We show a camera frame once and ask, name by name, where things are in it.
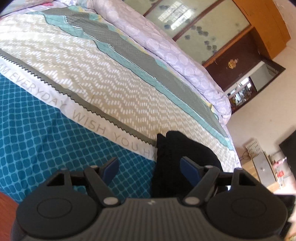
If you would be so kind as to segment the wooden cabinet with drawer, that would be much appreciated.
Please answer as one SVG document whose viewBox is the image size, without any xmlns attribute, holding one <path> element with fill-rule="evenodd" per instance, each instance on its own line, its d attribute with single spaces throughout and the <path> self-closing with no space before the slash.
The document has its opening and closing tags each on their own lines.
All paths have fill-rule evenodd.
<svg viewBox="0 0 296 241">
<path fill-rule="evenodd" d="M 245 149 L 240 159 L 244 170 L 272 193 L 295 195 L 295 177 L 281 151 L 269 155 L 256 139 L 247 143 Z"/>
</svg>

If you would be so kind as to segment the patterned bed cover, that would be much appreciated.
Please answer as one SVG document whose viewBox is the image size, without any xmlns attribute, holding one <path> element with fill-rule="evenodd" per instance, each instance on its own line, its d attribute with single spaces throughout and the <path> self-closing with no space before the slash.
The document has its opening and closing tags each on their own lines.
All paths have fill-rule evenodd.
<svg viewBox="0 0 296 241">
<path fill-rule="evenodd" d="M 111 190 L 148 198 L 157 135 L 169 131 L 208 147 L 226 172 L 240 165 L 213 104 L 94 8 L 1 12 L 1 193 L 22 202 L 58 170 L 117 157 Z"/>
</svg>

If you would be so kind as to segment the lilac rolled duvet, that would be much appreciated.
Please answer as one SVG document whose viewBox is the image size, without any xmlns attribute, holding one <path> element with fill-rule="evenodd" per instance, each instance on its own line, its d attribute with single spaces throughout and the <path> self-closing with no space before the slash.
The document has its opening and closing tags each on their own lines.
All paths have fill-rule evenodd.
<svg viewBox="0 0 296 241">
<path fill-rule="evenodd" d="M 182 75 L 218 112 L 222 124 L 231 117 L 230 101 L 208 71 L 150 20 L 123 1 L 94 1 L 94 9 L 105 20 L 129 35 L 145 49 L 160 57 Z"/>
</svg>

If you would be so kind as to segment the sliding glass wardrobe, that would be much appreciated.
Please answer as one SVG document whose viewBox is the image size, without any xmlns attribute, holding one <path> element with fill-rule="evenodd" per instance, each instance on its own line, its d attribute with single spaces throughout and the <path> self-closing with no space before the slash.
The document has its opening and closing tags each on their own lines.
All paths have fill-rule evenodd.
<svg viewBox="0 0 296 241">
<path fill-rule="evenodd" d="M 290 34 L 274 1 L 125 1 L 169 35 L 195 61 L 214 56 L 250 31 L 259 49 L 277 56 Z"/>
</svg>

